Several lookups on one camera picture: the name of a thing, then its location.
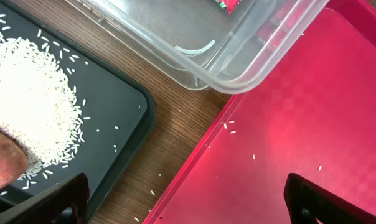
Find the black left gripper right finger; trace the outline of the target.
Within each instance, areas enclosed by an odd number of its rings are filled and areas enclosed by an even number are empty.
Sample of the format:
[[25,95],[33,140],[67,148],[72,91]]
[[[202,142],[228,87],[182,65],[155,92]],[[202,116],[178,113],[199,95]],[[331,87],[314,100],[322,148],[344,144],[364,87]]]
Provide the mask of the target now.
[[375,215],[295,173],[288,174],[284,200],[292,224],[376,224]]

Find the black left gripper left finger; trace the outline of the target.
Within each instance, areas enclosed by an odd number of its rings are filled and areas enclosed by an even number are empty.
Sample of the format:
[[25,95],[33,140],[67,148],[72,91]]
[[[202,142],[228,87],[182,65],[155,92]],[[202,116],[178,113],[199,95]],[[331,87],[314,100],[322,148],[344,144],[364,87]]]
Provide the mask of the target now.
[[84,173],[76,174],[47,190],[0,213],[0,224],[55,223],[65,218],[67,223],[84,223],[88,210],[90,189]]

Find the orange carrot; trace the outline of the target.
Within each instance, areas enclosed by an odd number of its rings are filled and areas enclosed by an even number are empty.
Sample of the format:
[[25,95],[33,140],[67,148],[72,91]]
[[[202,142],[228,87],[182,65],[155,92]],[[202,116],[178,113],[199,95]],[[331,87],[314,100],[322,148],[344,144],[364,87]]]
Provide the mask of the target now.
[[0,132],[0,189],[17,180],[28,168],[24,151]]

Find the white rice pile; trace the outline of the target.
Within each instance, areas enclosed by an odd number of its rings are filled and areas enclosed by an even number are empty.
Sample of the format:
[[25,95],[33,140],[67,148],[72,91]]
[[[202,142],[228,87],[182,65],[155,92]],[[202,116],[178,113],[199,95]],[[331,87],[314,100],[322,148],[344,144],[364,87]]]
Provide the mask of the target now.
[[50,177],[50,166],[74,159],[88,118],[48,43],[6,37],[3,31],[9,29],[0,30],[0,132],[28,158],[27,170],[15,180],[28,189],[39,174]]

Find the red snack wrapper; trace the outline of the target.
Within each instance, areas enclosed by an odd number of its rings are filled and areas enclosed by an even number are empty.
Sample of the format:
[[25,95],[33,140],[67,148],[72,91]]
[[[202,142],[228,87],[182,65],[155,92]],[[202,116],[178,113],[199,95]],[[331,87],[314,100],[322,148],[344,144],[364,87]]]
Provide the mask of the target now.
[[215,0],[215,2],[227,13],[231,14],[240,0]]

